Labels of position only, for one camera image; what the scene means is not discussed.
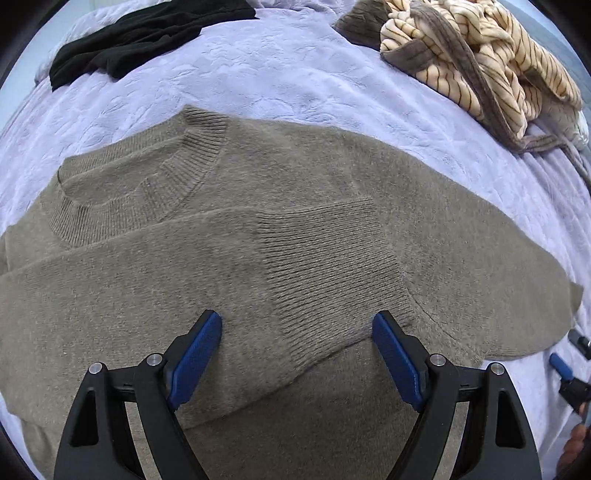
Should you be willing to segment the person's right hand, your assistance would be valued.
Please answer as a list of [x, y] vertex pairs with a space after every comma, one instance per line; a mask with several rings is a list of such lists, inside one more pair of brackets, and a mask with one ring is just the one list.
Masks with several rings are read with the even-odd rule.
[[557, 479], [590, 478], [590, 403], [579, 407], [582, 422], [570, 433], [556, 467]]

